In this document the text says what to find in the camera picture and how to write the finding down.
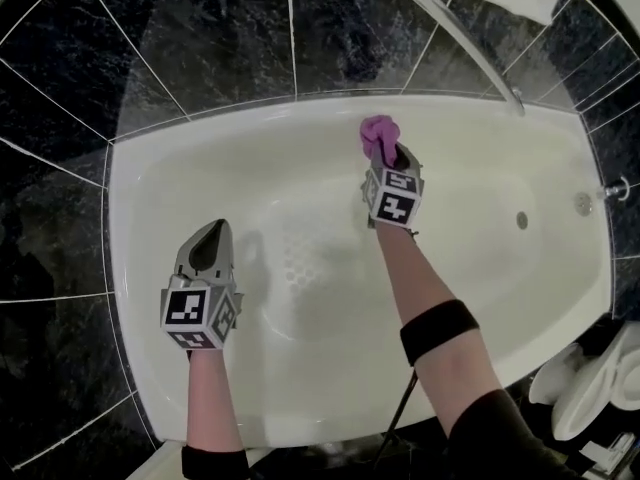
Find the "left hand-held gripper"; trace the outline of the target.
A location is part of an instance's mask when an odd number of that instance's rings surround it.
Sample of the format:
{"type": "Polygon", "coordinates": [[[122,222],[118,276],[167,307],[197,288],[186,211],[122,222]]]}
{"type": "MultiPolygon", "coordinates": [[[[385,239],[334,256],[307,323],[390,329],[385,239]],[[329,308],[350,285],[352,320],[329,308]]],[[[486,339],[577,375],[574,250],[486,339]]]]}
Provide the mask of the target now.
{"type": "Polygon", "coordinates": [[[231,281],[233,266],[233,236],[225,219],[203,226],[180,247],[177,275],[161,291],[160,324],[183,350],[223,349],[244,298],[231,281]]]}

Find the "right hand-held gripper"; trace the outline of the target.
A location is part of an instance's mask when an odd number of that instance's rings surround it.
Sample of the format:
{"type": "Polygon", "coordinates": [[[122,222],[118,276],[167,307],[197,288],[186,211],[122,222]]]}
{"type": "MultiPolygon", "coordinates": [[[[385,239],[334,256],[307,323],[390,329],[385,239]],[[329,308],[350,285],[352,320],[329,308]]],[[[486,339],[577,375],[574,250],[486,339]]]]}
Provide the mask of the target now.
{"type": "Polygon", "coordinates": [[[395,144],[395,152],[393,168],[388,168],[384,155],[371,155],[361,186],[371,229],[378,223],[409,229],[422,201],[420,162],[401,143],[395,144]]]}

